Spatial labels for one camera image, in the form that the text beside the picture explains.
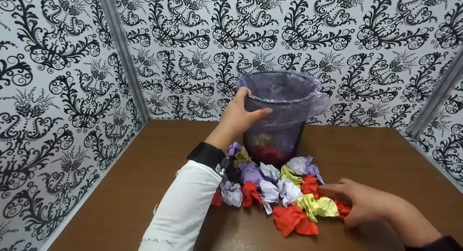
wooden table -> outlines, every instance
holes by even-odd
[[[66,226],[50,251],[136,251],[153,210],[185,156],[217,123],[152,120]],[[325,182],[347,177],[397,194],[416,205],[443,234],[463,243],[463,198],[394,129],[306,126],[300,155],[311,155]],[[401,250],[384,223],[346,231],[321,219],[317,237],[283,238],[258,207],[211,208],[196,243],[199,251]]]

black metal mesh waste basket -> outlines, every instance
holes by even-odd
[[[280,167],[296,156],[305,122],[326,108],[329,97],[320,92],[317,78],[293,71],[250,73],[238,81],[242,86],[252,93],[247,111],[273,109],[245,132],[243,144],[253,161]]]

white jacket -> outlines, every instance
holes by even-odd
[[[188,161],[162,197],[139,251],[191,251],[222,178],[204,164]]]

damask wallpaper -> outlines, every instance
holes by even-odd
[[[425,130],[418,145],[463,186],[463,80]]]
[[[98,0],[0,0],[0,31],[0,251],[33,251],[141,122]]]
[[[238,78],[311,73],[313,124],[405,130],[462,43],[462,0],[116,0],[154,119],[217,120]]]

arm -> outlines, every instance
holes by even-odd
[[[386,220],[402,240],[406,251],[463,251],[451,237],[442,234],[409,202],[400,199]]]
[[[397,198],[394,208],[385,218],[405,246],[423,247],[442,237],[415,206]]]
[[[269,109],[247,112],[244,104],[249,93],[247,88],[237,91],[217,128],[204,141],[205,147],[197,147],[189,155],[190,160],[162,197],[139,251],[193,250],[215,190],[222,181],[212,167],[225,156],[239,134],[271,112]]]
[[[222,178],[210,167],[188,161],[159,203],[139,251],[193,250],[221,181]]]
[[[349,179],[323,185],[320,190],[340,194],[352,202],[352,211],[345,218],[347,227],[362,222],[387,220],[402,240],[407,251],[462,251],[451,237],[441,233],[406,200]]]

